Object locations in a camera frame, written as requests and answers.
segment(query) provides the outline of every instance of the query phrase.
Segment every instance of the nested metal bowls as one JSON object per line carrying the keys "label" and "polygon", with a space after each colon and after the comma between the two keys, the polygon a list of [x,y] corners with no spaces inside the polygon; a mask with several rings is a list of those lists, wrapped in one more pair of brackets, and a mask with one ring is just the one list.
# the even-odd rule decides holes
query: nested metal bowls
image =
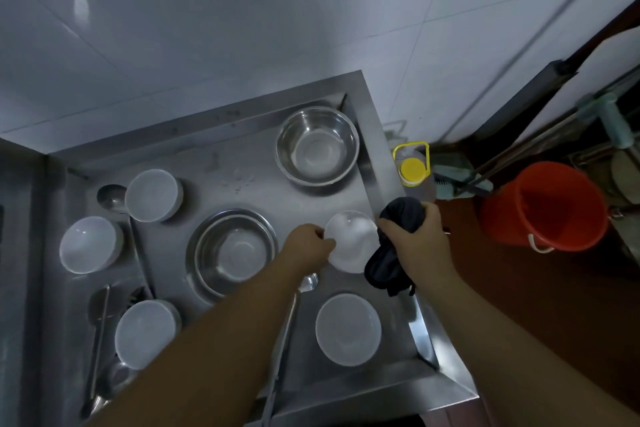
{"label": "nested metal bowls", "polygon": [[200,295],[222,298],[272,261],[275,232],[260,214],[230,209],[210,216],[187,245],[187,274]]}
{"label": "nested metal bowls", "polygon": [[278,167],[305,186],[338,182],[351,171],[359,151],[355,125],[329,107],[304,108],[290,115],[276,140]]}

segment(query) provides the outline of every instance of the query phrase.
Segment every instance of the yellow handle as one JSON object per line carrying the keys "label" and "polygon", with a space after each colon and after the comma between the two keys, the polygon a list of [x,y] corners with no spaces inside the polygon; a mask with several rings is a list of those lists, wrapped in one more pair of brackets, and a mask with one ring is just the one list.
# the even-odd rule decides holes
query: yellow handle
{"label": "yellow handle", "polygon": [[426,169],[427,169],[427,176],[429,176],[431,174],[431,164],[429,163],[429,144],[427,142],[406,142],[404,144],[399,144],[397,146],[394,147],[393,151],[391,152],[391,156],[393,156],[394,160],[396,160],[396,151],[401,148],[401,147],[409,147],[410,145],[424,145],[424,154],[426,157]]}

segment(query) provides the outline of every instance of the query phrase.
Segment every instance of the red bucket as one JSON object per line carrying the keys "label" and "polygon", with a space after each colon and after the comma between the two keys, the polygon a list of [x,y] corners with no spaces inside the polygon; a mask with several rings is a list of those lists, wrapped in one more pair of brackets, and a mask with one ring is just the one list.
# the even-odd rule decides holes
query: red bucket
{"label": "red bucket", "polygon": [[479,222],[500,243],[547,253],[594,246],[609,221],[604,198],[587,176],[568,165],[537,162],[484,200]]}

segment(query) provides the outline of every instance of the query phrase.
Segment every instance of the hand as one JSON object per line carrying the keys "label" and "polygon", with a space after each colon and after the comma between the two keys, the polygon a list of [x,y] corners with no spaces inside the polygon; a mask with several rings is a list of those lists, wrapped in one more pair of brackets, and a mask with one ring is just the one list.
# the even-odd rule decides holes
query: hand
{"label": "hand", "polygon": [[279,258],[296,269],[300,278],[315,273],[326,265],[335,248],[334,239],[324,240],[323,237],[324,230],[317,225],[300,225],[285,240]]}
{"label": "hand", "polygon": [[384,218],[378,220],[378,226],[396,247],[400,264],[416,287],[431,293],[460,277],[453,266],[449,239],[442,231],[440,210],[433,203],[422,203],[422,207],[426,216],[415,233]]}

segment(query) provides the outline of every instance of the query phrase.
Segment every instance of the person's left hand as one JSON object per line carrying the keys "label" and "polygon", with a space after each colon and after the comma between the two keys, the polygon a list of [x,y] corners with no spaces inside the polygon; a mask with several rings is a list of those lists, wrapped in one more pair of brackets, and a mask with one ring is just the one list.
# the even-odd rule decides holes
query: person's left hand
{"label": "person's left hand", "polygon": [[323,239],[324,230],[307,223],[293,229],[282,246],[278,257],[300,273],[300,277],[317,272],[326,265],[335,248],[334,239]]}

